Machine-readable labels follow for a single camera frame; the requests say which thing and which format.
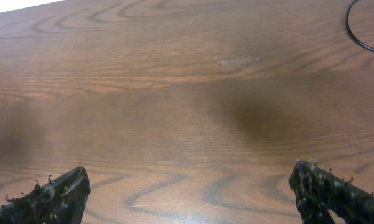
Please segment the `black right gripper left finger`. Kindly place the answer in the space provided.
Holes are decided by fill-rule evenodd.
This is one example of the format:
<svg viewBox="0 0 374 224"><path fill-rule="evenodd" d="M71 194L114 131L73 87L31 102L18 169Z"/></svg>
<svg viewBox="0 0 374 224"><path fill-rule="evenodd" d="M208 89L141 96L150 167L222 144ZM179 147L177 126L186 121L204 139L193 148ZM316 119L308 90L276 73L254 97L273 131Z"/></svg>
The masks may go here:
<svg viewBox="0 0 374 224"><path fill-rule="evenodd" d="M81 224L91 192L86 169L76 167L21 198L6 198L0 224Z"/></svg>

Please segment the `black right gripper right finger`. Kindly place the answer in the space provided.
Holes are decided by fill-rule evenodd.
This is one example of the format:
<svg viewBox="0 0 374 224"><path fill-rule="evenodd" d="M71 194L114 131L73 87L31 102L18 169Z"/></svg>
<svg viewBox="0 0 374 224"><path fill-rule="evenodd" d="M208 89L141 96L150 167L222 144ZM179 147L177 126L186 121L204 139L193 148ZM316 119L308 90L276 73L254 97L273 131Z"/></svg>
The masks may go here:
<svg viewBox="0 0 374 224"><path fill-rule="evenodd" d="M303 224L334 223L333 211L346 224L374 224L374 193L317 167L315 162L298 160L289 177L296 196L296 208Z"/></svg>

